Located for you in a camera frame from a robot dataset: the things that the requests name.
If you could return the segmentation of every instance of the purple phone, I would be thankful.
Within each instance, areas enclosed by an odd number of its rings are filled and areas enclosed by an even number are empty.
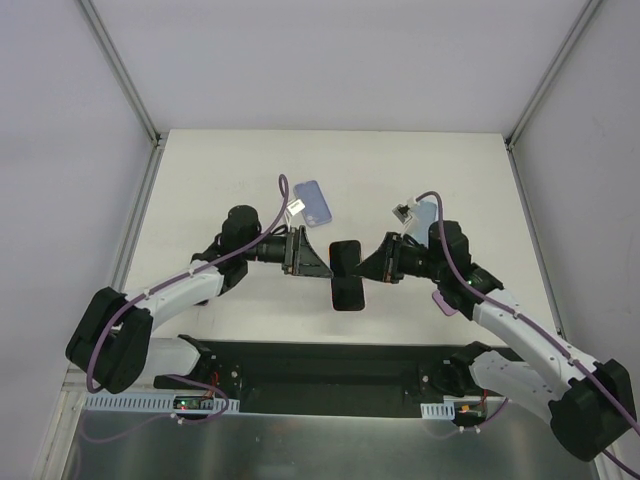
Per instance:
[[[304,203],[302,216],[310,228],[324,225],[331,221],[331,212],[318,182],[310,180],[305,183],[299,183],[293,187],[293,193]]]

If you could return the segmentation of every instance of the gray wall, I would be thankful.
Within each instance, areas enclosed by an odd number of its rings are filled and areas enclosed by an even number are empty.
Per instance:
[[[0,2],[0,45],[0,478],[23,480],[150,145],[74,2]]]
[[[571,340],[630,371],[640,399],[640,2],[609,0],[517,144]],[[637,438],[624,458],[640,469]]]
[[[95,3],[161,131],[506,134],[584,2]]]

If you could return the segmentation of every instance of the purple cable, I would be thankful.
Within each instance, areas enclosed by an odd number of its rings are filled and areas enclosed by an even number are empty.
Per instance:
[[[229,260],[230,258],[235,257],[236,255],[240,255],[241,253],[249,250],[250,248],[255,247],[258,243],[264,240],[264,238],[267,235],[269,235],[269,233],[271,233],[271,230],[273,230],[278,225],[278,223],[280,222],[280,219],[283,217],[284,211],[287,208],[287,202],[289,200],[289,181],[287,180],[287,177],[284,174],[280,174],[280,176],[278,177],[278,187],[280,188],[280,193],[282,194],[282,206],[280,207],[280,211],[278,212],[278,215],[276,216],[275,220],[271,223],[271,225],[269,225],[269,227],[264,232],[258,235],[258,237],[255,240],[247,243],[244,247],[240,247],[231,253],[223,255],[220,258],[216,258],[212,262],[209,262],[205,265],[201,265],[200,267],[194,269],[193,273],[200,273],[203,270],[206,270],[207,268],[214,267],[221,262],[224,262],[226,260]],[[181,273],[180,275],[176,275],[175,277],[172,277],[168,280],[165,280],[164,282],[150,288],[149,295],[153,295],[159,292],[160,290],[167,288],[173,285],[174,283],[179,282],[180,280],[184,280],[185,278],[189,277],[189,275],[190,275],[189,272],[185,272],[185,273]],[[129,310],[131,307],[141,302],[145,298],[146,298],[146,295],[142,293],[137,297],[135,297],[134,299],[129,300],[115,313],[113,317],[111,317],[111,319],[107,322],[104,329],[102,330],[102,333],[100,334],[100,337],[98,337],[98,341],[96,342],[96,346],[94,347],[93,352],[91,353],[91,358],[89,359],[89,367],[87,368],[87,390],[90,393],[98,393],[103,389],[102,386],[98,386],[98,387],[93,386],[93,374],[95,372],[96,363],[98,362],[98,356],[100,355],[102,346],[104,345],[104,342],[107,339],[107,336],[111,331],[111,328],[113,328],[116,322],[120,319],[120,317],[122,317],[122,315],[126,313],[127,310]]]
[[[577,360],[577,359],[574,359],[574,358],[571,357],[571,353],[569,352],[569,350],[567,350],[564,346],[562,346],[562,344],[560,342],[558,342],[558,340],[556,340],[553,337],[553,335],[551,335],[549,332],[547,332],[544,328],[542,328],[540,325],[538,325],[536,322],[531,320],[526,315],[524,315],[522,313],[519,313],[519,312],[516,312],[510,306],[505,305],[502,302],[499,302],[497,300],[494,300],[491,297],[486,296],[485,294],[483,294],[482,292],[476,290],[475,288],[473,288],[471,285],[469,285],[465,281],[465,279],[462,277],[462,275],[460,274],[460,272],[456,268],[455,264],[453,263],[453,258],[451,258],[451,253],[449,252],[449,247],[447,246],[447,242],[446,242],[446,238],[445,238],[445,231],[444,231],[444,209],[442,207],[442,197],[440,197],[440,194],[438,194],[437,192],[431,191],[431,192],[423,193],[422,195],[416,197],[416,202],[419,202],[420,200],[422,200],[423,198],[428,197],[428,196],[434,196],[436,198],[436,202],[438,203],[438,230],[440,232],[440,241],[442,242],[442,250],[444,252],[444,256],[447,259],[447,263],[449,264],[449,268],[451,268],[451,271],[453,272],[453,275],[460,282],[460,284],[464,288],[466,288],[469,292],[473,293],[476,297],[480,298],[481,300],[483,300],[485,302],[489,302],[489,303],[495,305],[496,307],[500,308],[501,310],[504,310],[505,312],[509,313],[510,315],[516,315],[517,318],[522,320],[525,324],[527,324],[529,327],[531,327],[533,330],[535,330],[540,336],[542,336],[545,340],[547,340],[556,350],[558,350],[558,352],[560,352],[560,354],[563,357],[565,357],[567,360],[569,360],[570,363],[573,363],[573,365],[575,365],[576,368],[586,378],[588,378],[591,381],[591,383],[593,383],[596,386],[596,388],[615,407],[615,409],[618,410],[620,415],[622,415],[622,417],[629,423],[631,428],[633,428],[635,430],[635,432],[638,435],[640,435],[640,425],[638,424],[638,422],[635,421],[635,419],[629,414],[629,412],[627,412],[627,410],[622,406],[622,404],[620,402],[618,402],[618,400],[613,395],[611,395],[611,393],[605,388],[605,386],[600,382],[600,380],[598,380],[582,364],[582,362],[580,362],[580,360]]]
[[[607,450],[605,450],[602,453],[604,453],[605,457],[607,457],[609,460],[611,460],[613,463],[615,463],[627,475],[640,480],[640,474],[634,472],[629,467],[627,467],[624,463],[622,463],[620,460],[618,460],[617,457],[613,453],[608,452]]]
[[[186,383],[187,385],[192,385],[194,387],[200,387],[203,388],[205,390],[208,390],[210,392],[216,393],[218,395],[220,395],[222,397],[222,399],[224,400],[224,406],[222,407],[222,409],[219,412],[213,413],[211,415],[208,415],[206,418],[202,418],[199,420],[189,420],[187,418],[182,418],[182,423],[184,423],[185,425],[198,425],[201,423],[207,423],[207,422],[211,422],[212,420],[215,420],[216,418],[220,417],[224,412],[226,412],[229,409],[229,397],[227,397],[227,395],[220,390],[219,388],[217,388],[214,385],[207,385],[205,383],[200,383],[200,382],[196,382],[193,380],[190,380],[188,378],[184,378],[181,377],[179,375],[167,375],[168,377],[172,378],[173,380],[177,380],[179,382],[182,383]],[[131,433],[135,432],[136,430],[139,430],[140,428],[144,427],[145,425],[148,425],[149,423],[153,423],[156,420],[160,419],[160,418],[174,418],[173,414],[171,413],[160,413],[158,415],[154,415],[153,417],[147,418],[144,422],[141,422],[137,425],[135,425],[134,427],[131,427],[129,430],[125,430],[124,432],[120,432],[116,435],[112,435],[111,437],[105,437],[105,438],[91,438],[89,435],[87,435],[87,432],[85,431],[84,428],[84,424],[86,422],[86,415],[83,415],[82,418],[80,418],[80,422],[78,424],[78,435],[80,435],[80,437],[89,442],[89,443],[93,443],[96,445],[102,445],[105,443],[109,443],[109,442],[113,442],[115,440],[119,440],[121,438],[124,438],[128,435],[130,435]],[[74,480],[78,480],[78,478],[80,478],[80,472],[82,470],[82,450],[80,448],[80,444],[77,445],[77,450],[78,453],[76,454],[76,468],[73,474],[73,479]]]

